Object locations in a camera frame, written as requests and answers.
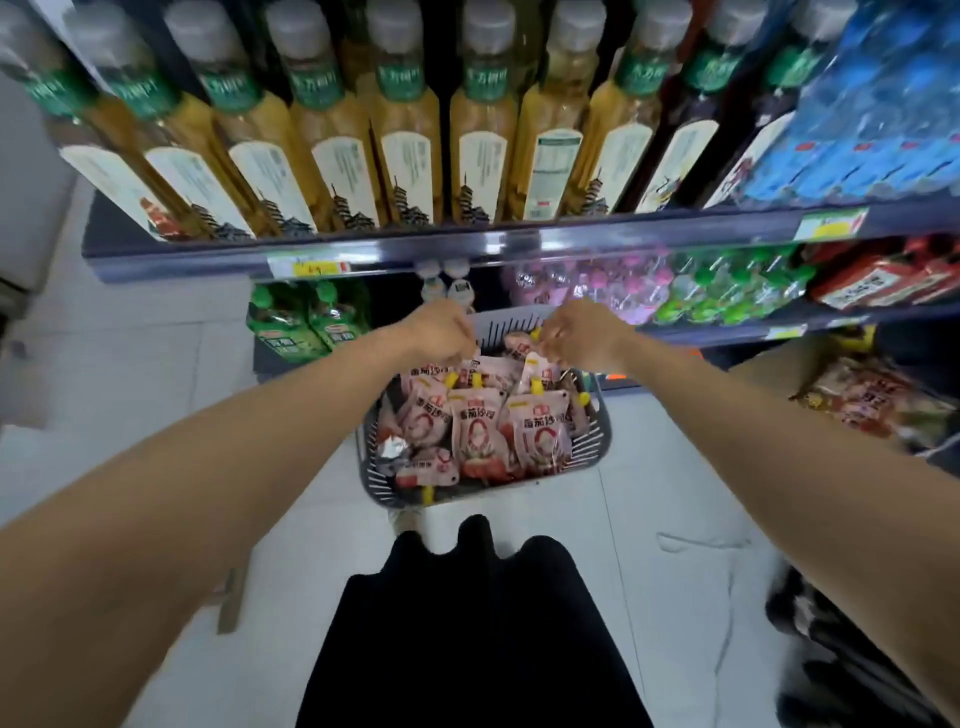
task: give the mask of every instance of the white tile floor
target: white tile floor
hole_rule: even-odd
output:
[[[78,187],[47,292],[5,353],[42,429],[0,434],[0,522],[175,420],[253,386],[242,278],[106,286],[79,253]],[[428,511],[451,548],[484,513],[498,550],[547,534],[573,555],[659,728],[776,725],[788,648],[763,616],[779,556],[657,402],[608,400],[615,437],[599,468]],[[129,726],[293,725],[351,574],[379,570],[392,532],[361,491],[348,439],[253,552],[239,630],[204,609],[137,702]]]

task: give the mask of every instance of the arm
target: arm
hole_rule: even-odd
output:
[[[116,726],[182,627],[390,379],[472,356],[450,301],[198,412],[0,531],[10,726]]]
[[[960,724],[960,483],[577,302],[547,355],[657,397],[756,523]]]

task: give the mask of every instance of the hand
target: hand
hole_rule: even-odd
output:
[[[579,299],[553,312],[540,333],[540,350],[551,361],[587,372],[623,372],[625,344],[636,336],[600,303]]]
[[[473,325],[464,309],[450,299],[425,303],[389,329],[404,352],[404,369],[456,364],[472,358],[477,350]]]

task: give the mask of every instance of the white bottle cap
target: white bottle cap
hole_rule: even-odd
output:
[[[28,68],[34,62],[62,56],[60,44],[29,15],[0,1],[0,63]]]
[[[452,279],[464,279],[470,272],[470,261],[466,258],[458,257],[452,260],[444,261],[444,273]]]
[[[420,290],[420,297],[424,303],[446,298],[446,283],[439,278],[425,280]]]
[[[112,3],[70,8],[63,14],[63,24],[80,54],[95,66],[123,68],[153,61],[153,52],[127,14]]]
[[[721,45],[746,45],[766,15],[766,0],[720,0],[707,23],[707,33]]]
[[[833,40],[856,12],[856,0],[801,0],[790,25],[810,40]]]
[[[214,0],[180,0],[163,14],[183,54],[199,63],[240,61],[246,57],[227,11]]]
[[[638,11],[634,35],[645,48],[668,51],[680,45],[691,17],[687,0],[646,0]]]
[[[473,293],[473,286],[470,285],[469,280],[456,279],[450,283],[450,290],[446,292],[446,297],[459,303],[463,308],[470,309],[476,295]]]
[[[267,8],[265,16],[270,38],[281,56],[306,61],[330,47],[324,11],[311,0],[279,0]]]
[[[464,6],[464,43],[486,56],[506,53],[514,46],[516,11],[506,0],[467,0]]]
[[[606,22],[607,9],[601,0],[560,0],[550,22],[550,45],[570,53],[592,51]]]
[[[423,45],[423,20],[416,0],[370,0],[367,28],[370,40],[387,53],[401,55]]]
[[[440,274],[439,260],[421,260],[414,264],[414,271],[420,280],[434,279]]]

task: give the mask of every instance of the shelf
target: shelf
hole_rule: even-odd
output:
[[[937,195],[867,206],[857,237],[960,232],[960,205]],[[649,215],[611,215],[550,226],[506,223],[486,230],[439,228],[338,233],[302,241],[266,240],[255,245],[170,246],[156,242],[99,193],[84,233],[84,257],[104,282],[246,274],[253,279],[291,278],[292,259],[335,265],[340,274],[409,271],[418,260],[468,258],[475,266],[531,260],[624,255],[658,247],[762,245],[793,240],[806,215],[842,213],[854,207],[744,212],[667,210]]]
[[[811,331],[843,326],[945,319],[952,316],[960,316],[960,299],[926,305],[860,308],[853,311],[837,311],[828,306],[801,299],[775,311],[766,319],[748,321],[735,327],[676,324],[670,327],[648,325],[641,327],[640,330],[677,346],[708,349],[731,344],[794,338]],[[265,345],[256,341],[253,347],[253,371],[261,382],[296,368],[297,365],[288,364]]]

